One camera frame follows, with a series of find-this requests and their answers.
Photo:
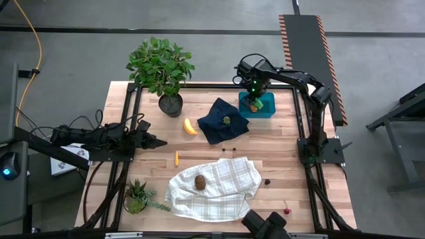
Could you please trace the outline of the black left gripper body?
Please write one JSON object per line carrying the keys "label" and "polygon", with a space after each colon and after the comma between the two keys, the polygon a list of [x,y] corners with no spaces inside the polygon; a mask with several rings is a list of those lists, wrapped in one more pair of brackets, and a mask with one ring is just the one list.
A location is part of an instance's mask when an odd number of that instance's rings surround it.
{"label": "black left gripper body", "polygon": [[136,131],[133,136],[133,145],[136,148],[154,149],[156,136],[144,131]]}

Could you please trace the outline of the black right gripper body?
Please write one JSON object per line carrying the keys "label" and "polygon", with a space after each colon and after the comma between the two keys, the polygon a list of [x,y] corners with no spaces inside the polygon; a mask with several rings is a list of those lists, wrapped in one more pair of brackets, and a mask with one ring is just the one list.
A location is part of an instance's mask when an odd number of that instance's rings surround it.
{"label": "black right gripper body", "polygon": [[248,97],[251,99],[260,98],[268,87],[268,80],[263,78],[247,78],[244,80],[248,92]]}

